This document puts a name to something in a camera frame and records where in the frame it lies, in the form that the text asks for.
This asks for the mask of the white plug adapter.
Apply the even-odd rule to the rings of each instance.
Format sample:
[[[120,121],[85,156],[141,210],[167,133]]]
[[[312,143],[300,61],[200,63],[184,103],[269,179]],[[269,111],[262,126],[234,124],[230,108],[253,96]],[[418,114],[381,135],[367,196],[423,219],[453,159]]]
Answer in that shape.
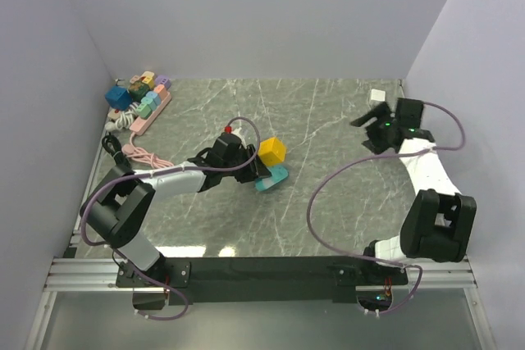
[[[382,104],[386,101],[386,92],[381,89],[371,89],[368,96],[368,102],[371,107]]]

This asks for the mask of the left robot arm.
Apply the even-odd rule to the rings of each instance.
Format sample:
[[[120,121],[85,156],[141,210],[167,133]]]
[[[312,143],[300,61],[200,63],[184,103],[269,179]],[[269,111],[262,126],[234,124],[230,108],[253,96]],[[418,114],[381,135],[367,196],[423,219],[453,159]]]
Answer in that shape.
[[[90,226],[107,245],[135,265],[142,284],[158,284],[164,275],[165,257],[141,231],[152,202],[163,196],[202,193],[225,177],[241,184],[272,176],[257,149],[242,144],[233,134],[221,134],[212,147],[195,157],[157,171],[114,166],[80,209],[81,233]]]

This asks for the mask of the yellow cube socket adapter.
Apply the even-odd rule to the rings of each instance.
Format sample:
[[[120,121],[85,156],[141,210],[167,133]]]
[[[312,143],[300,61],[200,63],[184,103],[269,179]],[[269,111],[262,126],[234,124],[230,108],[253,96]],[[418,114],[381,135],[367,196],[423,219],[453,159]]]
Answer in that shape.
[[[265,166],[276,166],[285,161],[286,152],[286,146],[277,137],[271,137],[260,143],[258,157]]]

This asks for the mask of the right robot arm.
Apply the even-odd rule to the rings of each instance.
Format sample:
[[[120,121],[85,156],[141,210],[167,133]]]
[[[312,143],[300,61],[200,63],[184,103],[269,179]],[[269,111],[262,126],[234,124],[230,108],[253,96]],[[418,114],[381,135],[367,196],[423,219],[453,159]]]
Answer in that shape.
[[[398,235],[374,240],[363,254],[360,274],[371,284],[389,273],[389,261],[425,258],[436,262],[462,261],[472,232],[477,203],[460,193],[447,175],[439,151],[457,151],[458,147],[440,147],[429,130],[422,128],[427,104],[400,98],[396,108],[382,102],[352,120],[353,127],[364,127],[367,140],[363,146],[380,156],[395,151],[409,174],[415,199]]]

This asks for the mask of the teal power strip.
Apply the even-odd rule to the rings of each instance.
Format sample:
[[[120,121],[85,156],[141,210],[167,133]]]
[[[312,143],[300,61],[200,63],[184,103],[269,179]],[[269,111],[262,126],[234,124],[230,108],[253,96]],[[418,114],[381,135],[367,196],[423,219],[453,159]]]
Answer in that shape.
[[[286,180],[289,171],[283,165],[275,165],[268,168],[270,176],[255,181],[255,188],[259,192],[264,192]]]

